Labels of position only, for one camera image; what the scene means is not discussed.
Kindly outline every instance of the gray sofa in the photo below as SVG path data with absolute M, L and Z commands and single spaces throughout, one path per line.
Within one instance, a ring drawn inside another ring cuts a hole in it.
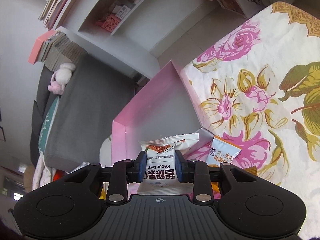
M 44 152 L 46 165 L 70 172 L 82 162 L 98 163 L 113 119 L 133 95 L 132 79 L 85 56 L 60 98 Z

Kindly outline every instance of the floral tablecloth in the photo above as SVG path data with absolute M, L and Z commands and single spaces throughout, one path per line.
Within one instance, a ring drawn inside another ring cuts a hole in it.
M 182 71 L 206 128 L 242 148 L 234 164 L 301 197 L 299 235 L 320 236 L 320 21 L 274 3 Z

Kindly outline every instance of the white snack bag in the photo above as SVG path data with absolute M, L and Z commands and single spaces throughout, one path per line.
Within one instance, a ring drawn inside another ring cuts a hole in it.
M 140 142 L 142 150 L 147 152 L 147 167 L 137 194 L 178 195 L 191 193 L 193 190 L 192 183 L 178 182 L 174 151 L 187 151 L 198 141 L 199 134 L 191 133 L 161 140 Z

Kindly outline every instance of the open cardboard box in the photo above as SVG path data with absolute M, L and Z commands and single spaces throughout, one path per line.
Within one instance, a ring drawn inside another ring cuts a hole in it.
M 199 104 L 192 91 L 186 91 L 180 71 L 170 61 L 113 120 L 112 164 L 135 160 L 141 151 L 139 141 L 199 133 L 199 141 L 188 150 L 193 152 L 213 139 L 213 134 L 204 128 L 205 120 L 198 117 Z

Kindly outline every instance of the pecan kernel packet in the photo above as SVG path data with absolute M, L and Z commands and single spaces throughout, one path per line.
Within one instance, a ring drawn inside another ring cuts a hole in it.
M 140 142 L 142 150 L 147 152 L 147 166 L 137 194 L 176 195 L 192 192 L 192 183 L 178 182 L 174 151 L 186 151 L 198 140 L 199 134 L 193 133 Z
M 219 167 L 220 163 L 231 163 L 240 151 L 239 146 L 228 143 L 219 137 L 214 137 L 205 162 L 209 166 Z

